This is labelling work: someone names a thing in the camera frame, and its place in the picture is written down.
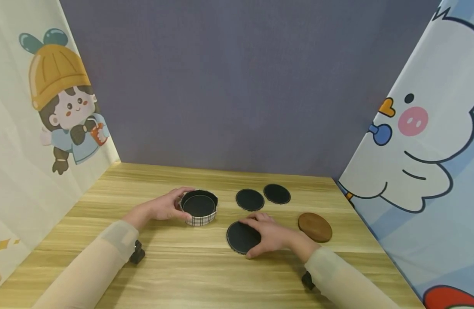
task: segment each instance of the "printed banner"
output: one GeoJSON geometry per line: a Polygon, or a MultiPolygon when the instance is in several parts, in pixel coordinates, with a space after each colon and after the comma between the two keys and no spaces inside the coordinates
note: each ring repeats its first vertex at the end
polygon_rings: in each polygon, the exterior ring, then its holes
{"type": "Polygon", "coordinates": [[[474,0],[442,1],[340,178],[428,309],[474,308],[474,0]]]}
{"type": "Polygon", "coordinates": [[[0,0],[0,285],[118,160],[57,0],[0,0]]]}

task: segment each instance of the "sheer sleeve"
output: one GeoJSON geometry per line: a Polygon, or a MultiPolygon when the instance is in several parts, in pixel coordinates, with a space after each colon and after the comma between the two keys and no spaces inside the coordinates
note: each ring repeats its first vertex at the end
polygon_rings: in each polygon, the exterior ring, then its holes
{"type": "Polygon", "coordinates": [[[314,251],[305,268],[321,294],[340,309],[399,308],[374,283],[326,247],[314,251]]]}
{"type": "Polygon", "coordinates": [[[139,231],[127,222],[111,224],[65,268],[33,308],[94,308],[134,252],[138,237],[139,231]]]}

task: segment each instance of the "black circle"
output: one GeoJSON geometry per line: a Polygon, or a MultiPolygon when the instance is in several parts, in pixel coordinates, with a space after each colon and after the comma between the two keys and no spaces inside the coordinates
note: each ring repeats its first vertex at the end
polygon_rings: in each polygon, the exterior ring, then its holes
{"type": "Polygon", "coordinates": [[[286,204],[291,199],[290,192],[285,187],[274,183],[265,186],[265,196],[275,204],[286,204]]]}
{"type": "Polygon", "coordinates": [[[237,221],[228,227],[226,240],[236,253],[247,254],[261,242],[261,234],[249,225],[237,221]]]}
{"type": "Polygon", "coordinates": [[[257,211],[265,205],[265,198],[253,189],[238,191],[235,199],[237,200],[237,205],[248,212],[257,211]]]}
{"type": "Polygon", "coordinates": [[[414,100],[415,96],[413,94],[407,94],[405,96],[405,103],[406,104],[409,104],[409,103],[412,103],[412,101],[414,100]]]}
{"type": "Polygon", "coordinates": [[[215,212],[216,206],[211,198],[206,195],[194,195],[189,197],[182,209],[193,217],[204,217],[215,212]]]}

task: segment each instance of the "purple-gray backdrop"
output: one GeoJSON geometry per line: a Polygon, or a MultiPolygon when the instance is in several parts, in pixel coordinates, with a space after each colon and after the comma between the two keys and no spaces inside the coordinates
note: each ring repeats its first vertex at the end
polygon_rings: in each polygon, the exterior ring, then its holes
{"type": "Polygon", "coordinates": [[[440,0],[61,0],[123,162],[343,172],[440,0]]]}

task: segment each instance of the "pink cheek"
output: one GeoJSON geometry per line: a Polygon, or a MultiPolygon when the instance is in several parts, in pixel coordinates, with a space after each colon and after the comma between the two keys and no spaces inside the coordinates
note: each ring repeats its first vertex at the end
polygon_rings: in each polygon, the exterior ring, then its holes
{"type": "Polygon", "coordinates": [[[398,120],[398,129],[405,136],[416,136],[425,130],[429,123],[427,111],[419,106],[410,107],[398,120]]]}

